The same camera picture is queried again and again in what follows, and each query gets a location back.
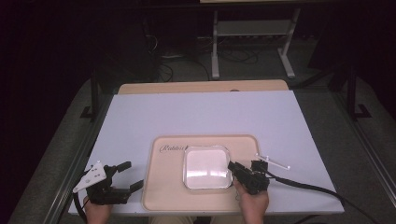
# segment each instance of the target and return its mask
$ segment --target dark background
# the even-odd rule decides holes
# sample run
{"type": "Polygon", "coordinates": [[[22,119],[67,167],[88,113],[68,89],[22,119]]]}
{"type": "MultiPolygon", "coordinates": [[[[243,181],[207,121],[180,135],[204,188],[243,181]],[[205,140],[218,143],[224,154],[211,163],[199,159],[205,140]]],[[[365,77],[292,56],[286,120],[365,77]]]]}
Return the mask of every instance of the dark background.
{"type": "MultiPolygon", "coordinates": [[[[148,53],[142,12],[91,10],[123,8],[135,2],[95,2],[0,2],[1,184],[6,195],[0,223],[7,222],[67,107],[93,71],[109,92],[124,82],[156,78],[157,63],[148,53]]],[[[396,78],[391,67],[396,60],[395,26],[390,23],[395,13],[389,2],[306,7],[295,37],[323,35],[311,66],[325,69],[347,60],[396,118],[396,78]],[[318,14],[322,20],[313,20],[318,14]]],[[[177,43],[182,43],[210,35],[211,28],[202,21],[210,27],[211,13],[202,13],[205,17],[198,12],[163,12],[149,17],[148,25],[155,35],[170,39],[167,44],[181,46],[171,40],[177,37],[177,43]]]]}

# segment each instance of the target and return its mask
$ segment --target gray carpet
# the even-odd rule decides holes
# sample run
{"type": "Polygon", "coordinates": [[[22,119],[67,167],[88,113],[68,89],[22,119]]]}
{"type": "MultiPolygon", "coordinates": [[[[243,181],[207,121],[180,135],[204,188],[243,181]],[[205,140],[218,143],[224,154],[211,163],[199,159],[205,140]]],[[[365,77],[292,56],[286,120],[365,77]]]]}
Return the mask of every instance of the gray carpet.
{"type": "MultiPolygon", "coordinates": [[[[265,46],[259,53],[259,60],[254,64],[229,62],[220,59],[220,79],[275,79],[281,78],[289,85],[299,83],[316,72],[306,68],[315,41],[293,41],[290,46],[290,63],[296,78],[289,80],[277,57],[277,42],[265,46]]],[[[191,60],[176,60],[166,65],[173,71],[173,81],[205,81],[210,72],[209,54],[200,55],[199,63],[191,60]]],[[[370,163],[364,145],[354,131],[338,98],[344,97],[327,91],[325,88],[331,77],[325,77],[304,90],[295,91],[295,95],[304,113],[308,127],[317,144],[318,151],[326,165],[337,192],[367,211],[380,223],[394,223],[396,209],[384,191],[373,165],[370,163]]],[[[84,85],[61,123],[58,132],[47,149],[40,166],[25,191],[15,210],[10,223],[42,223],[50,208],[53,198],[59,193],[63,176],[76,155],[76,145],[81,136],[92,125],[79,115],[86,105],[90,105],[89,83],[84,85]]],[[[358,82],[357,101],[367,106],[372,118],[359,119],[358,123],[368,136],[378,156],[384,162],[391,176],[396,177],[395,142],[396,122],[376,100],[371,88],[361,80],[358,82]]],[[[301,216],[267,217],[264,223],[294,223],[301,216]]],[[[67,207],[60,216],[60,223],[82,223],[79,217],[67,214],[67,207]]],[[[371,223],[356,209],[346,206],[341,215],[321,216],[306,223],[371,223]]],[[[147,223],[145,217],[112,217],[109,223],[147,223]]]]}

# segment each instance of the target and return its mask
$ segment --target white table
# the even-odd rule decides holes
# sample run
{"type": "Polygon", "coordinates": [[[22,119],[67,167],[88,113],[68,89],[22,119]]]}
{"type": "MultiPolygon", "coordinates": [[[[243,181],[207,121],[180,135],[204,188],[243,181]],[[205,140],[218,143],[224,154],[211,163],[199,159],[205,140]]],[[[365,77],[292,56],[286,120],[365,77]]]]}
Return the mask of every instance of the white table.
{"type": "MultiPolygon", "coordinates": [[[[263,81],[244,81],[249,84],[256,83],[254,85],[262,84],[261,82],[263,81]]],[[[224,83],[227,84],[207,82],[197,85],[221,86],[224,83]]],[[[171,89],[183,86],[180,83],[170,84],[168,87],[171,89]]],[[[138,84],[136,87],[139,89],[150,85],[138,84]]],[[[250,134],[257,139],[262,155],[270,156],[291,167],[286,171],[270,165],[270,172],[294,181],[334,190],[293,91],[287,91],[284,87],[280,89],[283,91],[253,89],[254,91],[116,95],[108,109],[87,169],[97,161],[108,165],[131,161],[132,168],[113,177],[113,185],[124,189],[145,178],[151,147],[159,136],[250,134]]],[[[271,181],[268,192],[271,203],[267,215],[344,212],[337,199],[324,193],[288,187],[274,180],[271,181]]],[[[80,199],[85,195],[85,190],[81,191],[80,199]]],[[[115,205],[113,214],[163,215],[162,212],[145,210],[141,198],[142,190],[139,190],[131,196],[127,204],[115,205]]],[[[69,213],[77,213],[74,205],[70,207],[69,213]]],[[[210,211],[190,211],[179,215],[215,214],[211,214],[210,211]]]]}

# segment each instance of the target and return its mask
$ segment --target floor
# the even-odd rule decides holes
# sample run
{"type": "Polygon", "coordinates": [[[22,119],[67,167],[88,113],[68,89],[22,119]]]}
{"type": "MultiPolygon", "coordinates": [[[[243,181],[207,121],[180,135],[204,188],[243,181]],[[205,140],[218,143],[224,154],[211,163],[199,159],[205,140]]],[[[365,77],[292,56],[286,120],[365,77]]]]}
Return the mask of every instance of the floor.
{"type": "MultiPolygon", "coordinates": [[[[219,60],[220,80],[280,78],[292,86],[319,72],[307,68],[316,40],[296,39],[293,40],[289,52],[296,78],[286,78],[276,51],[282,41],[282,38],[276,37],[260,40],[245,39],[242,42],[225,39],[219,60]]],[[[158,81],[184,82],[211,79],[208,46],[210,39],[200,38],[197,43],[199,54],[192,58],[180,55],[176,49],[165,50],[158,81]]],[[[357,122],[351,121],[345,111],[346,91],[330,92],[327,89],[331,77],[332,75],[329,75],[306,88],[294,90],[318,151],[337,192],[368,212],[379,223],[393,223],[396,220],[395,204],[378,178],[371,157],[366,151],[367,142],[362,140],[361,133],[365,134],[364,139],[375,149],[389,175],[396,179],[396,163],[392,159],[396,158],[394,150],[396,122],[375,99],[370,86],[361,79],[358,79],[357,84],[357,104],[365,105],[372,117],[358,119],[357,122]]],[[[40,223],[45,219],[51,209],[51,205],[46,202],[51,202],[51,199],[59,194],[62,179],[54,178],[53,183],[48,183],[45,196],[40,189],[40,183],[52,176],[63,176],[69,169],[73,153],[82,141],[81,136],[92,126],[88,120],[79,118],[82,109],[87,105],[90,105],[89,82],[81,87],[70,105],[10,223],[40,223]],[[54,163],[57,164],[56,168],[50,172],[43,172],[48,171],[54,163]],[[43,205],[32,207],[30,206],[32,203],[43,205]]],[[[343,214],[315,217],[305,223],[372,223],[353,207],[346,206],[345,209],[343,214]]],[[[303,217],[294,215],[266,217],[264,223],[296,223],[303,217]]],[[[147,221],[146,217],[112,217],[108,223],[147,223],[147,221]]],[[[67,214],[66,208],[60,215],[59,223],[82,223],[82,221],[79,217],[67,214]]]]}

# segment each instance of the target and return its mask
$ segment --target transparent square lid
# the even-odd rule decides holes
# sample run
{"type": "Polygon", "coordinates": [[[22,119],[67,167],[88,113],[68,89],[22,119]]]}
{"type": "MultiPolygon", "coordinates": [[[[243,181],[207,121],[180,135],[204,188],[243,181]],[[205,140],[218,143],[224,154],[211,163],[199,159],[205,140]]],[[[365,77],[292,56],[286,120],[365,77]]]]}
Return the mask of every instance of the transparent square lid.
{"type": "Polygon", "coordinates": [[[227,189],[233,182],[230,154],[224,146],[187,147],[183,182],[188,189],[227,189]]]}

